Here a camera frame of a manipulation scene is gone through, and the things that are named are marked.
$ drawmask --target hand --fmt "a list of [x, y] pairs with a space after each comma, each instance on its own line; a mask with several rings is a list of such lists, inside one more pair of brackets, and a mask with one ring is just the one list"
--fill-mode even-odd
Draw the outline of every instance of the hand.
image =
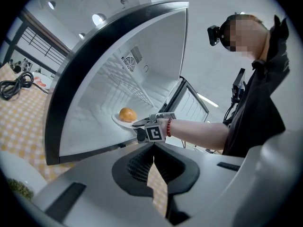
[[157, 122], [161, 125], [163, 136], [167, 137], [167, 124], [169, 119], [157, 119]]

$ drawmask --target ceiling light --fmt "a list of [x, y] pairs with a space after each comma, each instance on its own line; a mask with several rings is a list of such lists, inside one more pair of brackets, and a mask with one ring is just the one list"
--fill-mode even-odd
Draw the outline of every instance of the ceiling light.
[[54, 10], [55, 7], [56, 7], [56, 2], [55, 1], [50, 1], [50, 2], [48, 2], [48, 5], [51, 7], [52, 10]]
[[96, 13], [92, 17], [94, 24], [97, 26], [106, 20], [106, 16], [102, 13]]
[[85, 33], [80, 33], [79, 36], [80, 36], [81, 39], [83, 39], [84, 36], [85, 36]]
[[204, 101], [210, 103], [212, 106], [215, 106], [216, 108], [219, 107], [218, 104], [215, 104], [214, 102], [210, 101], [208, 98], [202, 96], [201, 94], [198, 94], [198, 96], [199, 96], [201, 99], [203, 99]]

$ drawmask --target beaded bracelet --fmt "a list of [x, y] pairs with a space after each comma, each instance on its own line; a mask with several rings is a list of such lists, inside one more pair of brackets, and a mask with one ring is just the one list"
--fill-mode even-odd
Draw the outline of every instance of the beaded bracelet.
[[167, 123], [167, 136], [170, 137], [170, 123], [171, 123], [172, 118], [169, 119], [168, 123]]

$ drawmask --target refrigerator shelf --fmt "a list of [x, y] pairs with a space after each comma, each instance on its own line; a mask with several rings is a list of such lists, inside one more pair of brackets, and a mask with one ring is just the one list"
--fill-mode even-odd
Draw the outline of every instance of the refrigerator shelf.
[[123, 66], [123, 64], [124, 62], [114, 54], [104, 64], [104, 69], [108, 76], [126, 93], [135, 95], [139, 99], [154, 106], [146, 91], [132, 76], [131, 71], [127, 67]]

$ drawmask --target checkered tablecloth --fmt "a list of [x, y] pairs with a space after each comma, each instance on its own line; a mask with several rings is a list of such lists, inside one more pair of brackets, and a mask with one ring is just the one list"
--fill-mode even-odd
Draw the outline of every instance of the checkered tablecloth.
[[[8, 64], [0, 68], [0, 81], [15, 80]], [[0, 98], [0, 150], [9, 151], [29, 162], [47, 182], [64, 173], [75, 163], [46, 165], [43, 139], [43, 114], [47, 94], [35, 86], [23, 88], [9, 101]], [[153, 204], [165, 216], [167, 185], [155, 165], [149, 172], [147, 185], [154, 190]]]

